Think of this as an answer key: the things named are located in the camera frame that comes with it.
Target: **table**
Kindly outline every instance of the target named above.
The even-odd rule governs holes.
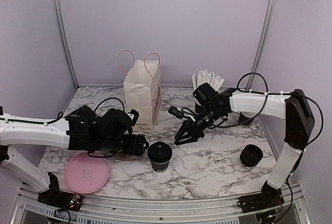
[[[147,152],[142,157],[109,158],[110,177],[94,195],[129,199],[205,199],[225,197],[259,191],[275,166],[275,157],[265,134],[254,121],[249,128],[206,130],[205,137],[196,143],[176,146],[174,136],[181,120],[168,113],[170,105],[194,107],[191,88],[162,88],[162,106],[154,133],[146,134],[150,144],[163,141],[171,145],[173,157],[166,172],[152,171]],[[79,88],[66,113],[82,105],[94,109],[108,97],[125,101],[123,88]],[[105,102],[97,111],[105,113],[111,106],[120,107],[117,101]],[[237,121],[231,114],[227,124]],[[255,144],[264,157],[255,167],[242,165],[240,153],[248,144]],[[81,151],[68,151],[47,147],[39,168],[58,176],[60,188],[69,190],[64,182],[64,169],[69,160]]]

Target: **plate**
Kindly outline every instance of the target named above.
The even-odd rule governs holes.
[[[99,152],[95,152],[93,155],[102,156]],[[101,189],[108,177],[108,160],[89,157],[87,152],[75,155],[64,170],[64,180],[67,186],[80,194],[91,194]]]

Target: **pink bag handle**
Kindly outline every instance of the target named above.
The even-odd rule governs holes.
[[[135,56],[134,56],[133,52],[131,52],[130,50],[123,50],[123,51],[121,51],[121,52],[118,54],[118,66],[119,66],[119,68],[120,68],[120,69],[126,74],[126,76],[128,76],[127,71],[125,71],[125,70],[121,67],[121,65],[120,65],[120,63],[119,63],[120,55],[121,55],[122,53],[126,52],[126,51],[127,51],[127,52],[130,52],[131,55],[133,56],[133,67],[134,67]]]
[[[144,59],[144,66],[145,66],[146,71],[147,71],[147,72],[149,73],[149,75],[151,76],[151,78],[153,78],[153,76],[152,76],[152,74],[150,73],[150,71],[147,69],[145,62],[146,62],[146,59],[147,59],[150,55],[152,55],[152,54],[155,54],[155,55],[158,57],[158,59],[159,59],[158,68],[160,67],[160,56],[159,56],[157,53],[151,53],[151,54],[148,54],[148,55],[146,56],[146,58]]]

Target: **black lid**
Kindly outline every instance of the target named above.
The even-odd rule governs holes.
[[[240,159],[247,167],[253,167],[263,158],[263,152],[256,145],[247,145],[241,152]]]
[[[165,163],[172,157],[172,148],[164,142],[156,142],[147,150],[147,156],[155,163]]]

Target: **paper bag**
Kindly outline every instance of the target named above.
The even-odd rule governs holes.
[[[119,57],[125,51],[130,52],[133,56],[133,66],[128,73],[119,64]],[[159,60],[147,61],[146,59],[153,54]],[[144,61],[135,61],[134,54],[129,50],[124,50],[118,55],[118,65],[126,74],[123,88],[127,110],[135,109],[140,114],[133,129],[152,132],[161,107],[160,56],[151,53],[146,56]]]

